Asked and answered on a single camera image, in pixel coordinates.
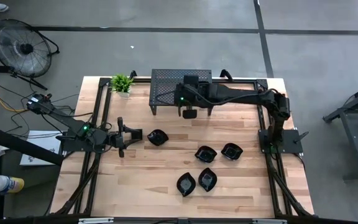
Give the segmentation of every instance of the table leg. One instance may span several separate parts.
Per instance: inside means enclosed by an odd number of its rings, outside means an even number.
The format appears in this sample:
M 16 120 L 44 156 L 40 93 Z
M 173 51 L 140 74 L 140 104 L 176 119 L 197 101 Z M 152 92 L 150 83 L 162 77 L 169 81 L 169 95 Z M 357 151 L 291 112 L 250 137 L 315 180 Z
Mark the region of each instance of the table leg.
M 212 113 L 212 109 L 213 109 L 213 107 L 211 107 L 211 108 L 208 108 L 208 116 L 211 116 L 211 113 Z
M 150 106 L 150 109 L 152 110 L 154 116 L 157 115 L 157 106 Z

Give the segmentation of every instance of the small green plant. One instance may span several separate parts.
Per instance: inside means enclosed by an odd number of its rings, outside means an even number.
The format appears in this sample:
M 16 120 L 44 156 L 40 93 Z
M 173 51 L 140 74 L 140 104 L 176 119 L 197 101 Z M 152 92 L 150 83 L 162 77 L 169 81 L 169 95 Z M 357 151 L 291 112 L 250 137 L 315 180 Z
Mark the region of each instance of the small green plant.
M 111 77 L 110 82 L 113 91 L 127 93 L 131 85 L 133 85 L 134 79 L 118 73 Z

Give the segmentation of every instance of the yellow cable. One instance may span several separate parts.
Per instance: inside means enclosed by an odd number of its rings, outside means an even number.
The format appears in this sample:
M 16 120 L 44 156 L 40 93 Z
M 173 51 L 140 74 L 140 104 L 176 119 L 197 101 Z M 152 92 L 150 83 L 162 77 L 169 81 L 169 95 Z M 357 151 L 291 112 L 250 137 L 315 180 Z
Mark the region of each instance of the yellow cable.
M 2 102 L 1 99 L 0 99 L 0 104 L 2 105 L 3 108 L 5 108 L 5 110 L 8 110 L 8 111 L 12 111 L 12 112 L 16 112 L 16 113 L 25 111 L 25 109 L 21 109 L 21 110 L 9 109 L 7 106 L 5 106 L 4 102 Z

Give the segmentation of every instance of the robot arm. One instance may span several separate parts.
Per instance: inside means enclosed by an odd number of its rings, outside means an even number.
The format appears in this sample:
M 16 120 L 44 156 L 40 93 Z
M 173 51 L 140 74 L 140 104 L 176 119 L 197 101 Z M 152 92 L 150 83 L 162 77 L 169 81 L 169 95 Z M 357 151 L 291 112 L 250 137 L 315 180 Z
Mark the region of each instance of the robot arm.
M 124 149 L 127 146 L 142 140 L 142 130 L 126 127 L 122 117 L 117 119 L 118 131 L 108 132 L 92 123 L 68 116 L 52 105 L 51 97 L 51 94 L 35 94 L 27 102 L 27 108 L 35 114 L 46 114 L 68 127 L 66 135 L 57 137 L 65 142 L 64 146 L 68 145 L 64 151 L 104 152 L 106 145 L 110 145 L 119 149 L 119 157 L 124 157 Z M 132 139 L 124 141 L 122 133 L 131 133 Z
M 233 89 L 225 85 L 198 82 L 198 77 L 185 76 L 184 82 L 178 84 L 174 92 L 175 106 L 187 108 L 183 112 L 184 118 L 196 118 L 196 110 L 193 110 L 192 106 L 212 108 L 225 103 L 264 106 L 273 118 L 273 123 L 268 128 L 268 141 L 275 144 L 282 141 L 284 122 L 290 118 L 290 102 L 277 90 Z

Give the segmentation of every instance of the fan stand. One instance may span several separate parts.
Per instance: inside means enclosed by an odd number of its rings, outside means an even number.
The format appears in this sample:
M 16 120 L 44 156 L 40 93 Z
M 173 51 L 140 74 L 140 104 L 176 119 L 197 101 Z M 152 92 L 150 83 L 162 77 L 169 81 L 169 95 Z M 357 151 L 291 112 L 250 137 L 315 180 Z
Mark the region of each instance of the fan stand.
M 39 31 L 35 30 L 33 27 L 32 28 L 32 31 L 33 32 L 36 32 L 38 35 L 42 36 L 45 40 L 49 41 L 51 44 L 53 44 L 54 46 L 56 46 L 56 51 L 50 53 L 50 56 L 54 55 L 54 54 L 59 54 L 60 51 L 59 51 L 59 46 L 51 41 L 48 37 L 44 36 L 43 34 L 41 34 Z M 14 71 L 14 68 L 13 67 L 8 67 L 8 66 L 4 66 L 4 65 L 0 65 L 0 73 L 9 73 L 11 74 L 11 77 L 14 77 L 14 78 L 20 78 L 21 80 L 27 82 L 27 83 L 30 83 L 30 85 L 35 85 L 43 90 L 48 90 L 47 87 L 45 87 L 44 85 L 42 85 L 41 83 L 39 83 L 38 81 L 36 81 L 34 79 L 34 77 L 30 77 L 29 79 L 28 78 L 25 78 L 23 77 L 22 75 L 19 75 L 18 73 L 16 72 L 13 72 Z
M 11 74 L 11 77 L 14 78 L 20 78 L 21 80 L 30 83 L 31 85 L 35 85 L 43 90 L 48 90 L 47 87 L 43 86 L 41 83 L 37 82 L 34 78 L 24 78 L 21 75 L 17 74 L 16 72 L 13 72 L 13 68 L 10 68 L 8 66 L 0 65 L 0 73 L 9 73 Z

